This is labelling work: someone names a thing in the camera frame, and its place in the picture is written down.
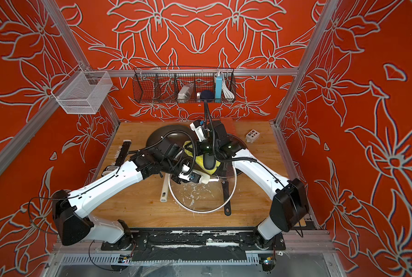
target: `ventilation grille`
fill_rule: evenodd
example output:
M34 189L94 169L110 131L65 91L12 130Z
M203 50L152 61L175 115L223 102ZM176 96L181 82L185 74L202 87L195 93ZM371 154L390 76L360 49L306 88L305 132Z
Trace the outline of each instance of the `ventilation grille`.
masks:
M97 265L126 265L119 263L120 254L91 254L92 261ZM203 260L203 261L183 261L183 260L155 260L155 261L138 261L131 264L141 266L151 266L155 264L177 264L177 265L257 265L259 263L258 254L247 253L246 260ZM61 265L91 265L87 254L65 254Z

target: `robotic arm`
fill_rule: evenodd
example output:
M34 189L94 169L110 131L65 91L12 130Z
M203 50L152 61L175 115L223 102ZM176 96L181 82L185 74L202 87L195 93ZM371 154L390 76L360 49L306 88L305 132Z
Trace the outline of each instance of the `robotic arm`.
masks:
M254 230L260 247L267 245L281 231L289 231L308 213L303 183L298 179L291 181L257 161L242 143L230 139L219 120L211 122L207 128L203 126L203 121L197 120L191 124L191 129L198 136L198 140L192 140L190 149L194 157L203 154L205 164L215 164L217 159L232 160L232 165L254 180L273 201L270 215ZM211 138L206 137L205 129L215 132L214 144ZM181 146L171 143L164 136L159 143L138 151L117 170L97 181L70 193L56 192L53 196L53 220L62 244L72 245L83 239L96 239L115 244L118 249L127 249L132 244L127 224L122 220L112 222L100 219L91 212L126 187L153 174L162 177L161 172L169 173L172 180L179 184L189 181L207 183L207 176L193 170L193 161L190 167L185 164L190 158L183 154Z

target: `red wall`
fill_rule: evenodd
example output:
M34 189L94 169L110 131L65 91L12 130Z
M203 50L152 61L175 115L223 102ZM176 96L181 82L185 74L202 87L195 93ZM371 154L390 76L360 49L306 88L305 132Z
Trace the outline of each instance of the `red wall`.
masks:
M0 0L0 151L76 66L40 1ZM30 224L27 203L89 182L113 133L103 108L58 108L0 177L0 276L38 276L57 237ZM34 222L55 231L50 201L33 201Z
M324 1L57 0L94 69L140 66L297 67ZM214 105L235 119L270 120L291 76L238 78L234 103ZM138 104L130 78L109 99L120 119L192 120L198 104Z
M281 130L349 276L412 276L412 1L342 0Z
M76 66L53 25L37 1L0 0L0 151Z

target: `white control box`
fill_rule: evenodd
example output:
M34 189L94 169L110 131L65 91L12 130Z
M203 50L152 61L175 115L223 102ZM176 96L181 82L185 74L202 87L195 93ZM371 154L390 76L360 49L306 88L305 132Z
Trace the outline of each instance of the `white control box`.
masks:
M252 129L247 135L246 135L246 142L253 143L258 137L260 136L260 132Z

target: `black cable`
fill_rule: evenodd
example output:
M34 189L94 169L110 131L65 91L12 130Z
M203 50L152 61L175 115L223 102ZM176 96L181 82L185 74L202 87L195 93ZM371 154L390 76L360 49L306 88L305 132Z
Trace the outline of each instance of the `black cable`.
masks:
M255 243L247 243L247 242L243 242L243 241L225 241L225 242L235 242L235 243L241 243L241 244L244 244L244 245L255 245Z
M92 263L94 266L98 267L99 269L107 270L107 271L110 271L110 272L118 272L118 271L121 271L121 270L107 269L107 268L101 267L101 266L99 266L99 265L96 265L96 264L94 263L94 261L93 261L92 258L91 258L91 246L92 246L92 244L94 243L94 241L95 241L95 240L93 240L93 241L91 242L91 244L89 245L89 249L88 249L89 260L91 261L91 263Z
M280 185L283 186L283 188L286 188L285 185L283 185L283 184L281 183L281 181L278 180L278 178L277 178L270 170L268 170L262 163L260 163L259 161L257 161L257 163L258 163L259 165L261 165L267 172L269 172L269 173L272 175L272 177L274 177L274 179L275 179L277 182L279 182ZM295 189L298 191L297 186L295 186L295 185L292 184L292 183L290 183L290 184L291 184L292 186L294 186ZM297 215L297 219L298 219L298 210L297 210L297 207L296 207L296 205L295 205L294 200L292 199L292 195L291 195L291 194L289 193L289 191L287 191L287 190L285 190L285 192L286 192L286 194L289 196L289 198L291 198L292 204L294 204L295 214ZM300 227L301 235L300 235L300 233L298 232L298 230L296 229L297 234L298 234L300 237L303 237L303 229L302 229L302 227L301 227L300 220L298 220L298 226Z
M257 162L256 159L250 158L250 157L231 158L231 159L224 159L224 160L217 157L217 154L215 152L215 128L214 128L214 124L212 123L212 116L210 114L209 106L208 106L208 103L206 101L204 101L204 107L205 107L204 109L205 109L206 114L209 118L210 126L211 126L211 129L212 129L212 153L214 154L214 158L217 161L221 162L221 163L223 163L223 162L236 162L236 161L239 161L239 160L247 160L247 161L250 161L250 162Z
M58 235L58 233L52 233L52 232L48 232L48 231L46 231L46 230L43 230L42 228L38 227L38 226L33 222L32 217L30 216L30 203L32 202L32 200L37 199L37 198L38 198L38 199L47 199L47 200L64 200L64 199L76 198L76 197L79 197L79 196L87 193L88 191L96 188L97 186L103 184L104 182L110 180L110 179L111 179L112 177L114 177L114 176L115 176L115 175L112 175L111 177L109 177L108 179L104 180L103 182L97 184L96 186L93 186L92 188L88 189L87 191L82 192L82 193L80 193L80 194L78 194L78 195L76 195L76 196L67 197L67 198L49 198L49 197L40 197L40 196L32 197L32 198L29 200L29 203L27 204L27 216L29 216L29 221L30 221L30 223L31 223L35 228L37 228L38 230L40 230L40 231L42 231L42 232L44 232L44 233L46 233L46 234Z
M205 119L203 121L203 130L207 130L207 116L206 116L206 109L204 108Z
M270 271L272 271L274 269L274 266L275 266L274 263L277 261L277 257L275 255L275 237L276 236L274 236L274 241L272 243L273 255L272 255L272 262L271 262L271 270Z
M40 231L42 231L42 232L44 232L44 233L46 233L46 234L58 235L58 233L55 233L55 232L52 233L52 232L45 231L45 230L43 230L42 228L38 227L35 223L33 223L33 220L32 220L32 218L30 217L30 203L31 203L32 200L34 200L35 198L47 199L46 197L36 196L36 197L32 197L32 198L29 200L29 203L27 204L27 216L29 216L29 221L30 221L30 223L31 223L35 228L37 228L38 230L40 230Z
M180 163L177 162L176 165L178 165L180 167L180 169L182 170L184 162L187 161L187 160L189 160L190 162L193 162L191 159L192 159L192 157L184 157L183 159L180 159L179 161L181 161L181 162Z
M167 136L169 136L169 135L171 135L171 134L174 134L174 133L177 133L177 132L187 135L187 136L189 137L189 139L192 141L192 143L194 143L194 139L192 138L192 136L191 136L188 132L186 132L186 131L184 131L184 130L173 130L173 131L167 132L164 136L161 137L161 140L157 141L157 142L154 143L153 145L148 146L148 147L145 147L145 148L142 148L142 149L140 149L140 150L129 151L127 154L128 154L128 155L130 155L130 154L136 154L136 153L138 153L139 151L148 150L148 149L150 149L150 148L152 148L152 147L155 147L155 146L157 146L158 144L160 144ZM197 158L197 150L195 149L195 147L192 147L192 158L193 158L194 161L195 161L195 159ZM186 172L186 173L183 173L183 175L190 175L190 174L192 173L192 170L194 170L194 166L195 166L195 162L192 163L192 166L189 167L189 171Z

